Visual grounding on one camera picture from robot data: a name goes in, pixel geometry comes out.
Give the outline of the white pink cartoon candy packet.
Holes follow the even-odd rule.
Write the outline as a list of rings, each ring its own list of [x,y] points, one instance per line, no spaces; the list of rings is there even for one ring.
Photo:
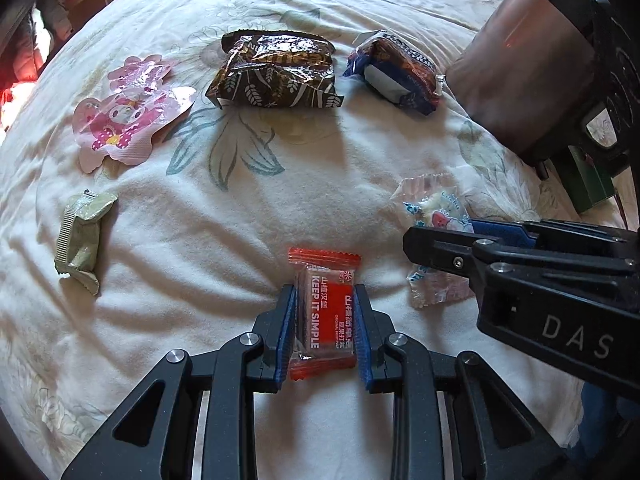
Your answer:
[[[406,230],[412,226],[449,231],[473,232],[465,202],[458,196],[451,174],[422,174],[405,178],[390,198],[398,222]],[[410,304],[420,310],[436,304],[451,304],[472,296],[466,278],[414,264],[408,273]]]

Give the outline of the red keep it simple snack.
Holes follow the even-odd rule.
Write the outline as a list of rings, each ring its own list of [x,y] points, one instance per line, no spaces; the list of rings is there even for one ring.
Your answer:
[[[296,336],[288,376],[305,380],[356,364],[355,273],[361,258],[349,252],[292,247]]]

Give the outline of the blue white chocolate wafer pack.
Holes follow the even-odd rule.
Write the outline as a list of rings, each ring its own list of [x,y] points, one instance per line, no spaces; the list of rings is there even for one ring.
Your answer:
[[[371,32],[348,56],[344,77],[359,77],[377,94],[423,116],[439,107],[445,76],[435,63],[385,29]]]

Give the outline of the olive green snack packet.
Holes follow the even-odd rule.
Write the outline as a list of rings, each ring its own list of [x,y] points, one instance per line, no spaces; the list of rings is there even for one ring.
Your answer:
[[[114,193],[85,190],[65,205],[55,243],[54,267],[58,275],[78,281],[92,296],[100,291],[94,273],[100,248],[101,222],[117,202]]]

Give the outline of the dark brown cereal snack bag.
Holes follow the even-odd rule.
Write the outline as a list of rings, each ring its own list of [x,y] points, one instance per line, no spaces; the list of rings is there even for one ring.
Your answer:
[[[226,55],[206,96],[263,108],[335,108],[334,45],[321,36],[292,30],[240,29],[221,38]]]

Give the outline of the pink cartoon character snack bag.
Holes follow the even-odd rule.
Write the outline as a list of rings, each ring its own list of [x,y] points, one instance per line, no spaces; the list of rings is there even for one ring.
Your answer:
[[[130,56],[107,74],[109,96],[77,104],[72,128],[83,172],[91,174],[106,158],[137,166],[150,157],[152,137],[186,114],[196,97],[193,87],[166,84],[171,69],[159,54]]]

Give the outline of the green storage box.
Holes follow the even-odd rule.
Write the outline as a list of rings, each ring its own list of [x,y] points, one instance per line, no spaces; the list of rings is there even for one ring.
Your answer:
[[[600,203],[613,198],[615,188],[613,179],[590,155],[582,148],[570,145],[570,183],[566,186],[567,193],[578,214]]]

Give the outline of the floral white bed quilt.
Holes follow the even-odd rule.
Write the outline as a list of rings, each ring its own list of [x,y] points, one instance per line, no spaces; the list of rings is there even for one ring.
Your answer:
[[[329,39],[343,66],[386,29],[452,64],[502,0],[115,0],[39,78],[1,148],[1,408],[43,474],[58,478],[164,354],[213,350],[252,326],[292,276],[293,246],[360,255],[372,304],[427,348],[478,352],[560,445],[582,418],[577,379],[481,334],[474,300],[416,310],[390,198],[402,179],[451,174],[476,218],[576,218],[555,179],[474,124],[450,93],[413,115],[340,77],[337,110],[220,110],[200,96],[139,166],[79,168],[77,104],[107,74],[158,53],[205,91],[220,40],[241,28]],[[85,190],[118,200],[101,222],[92,296],[58,275],[63,210]]]

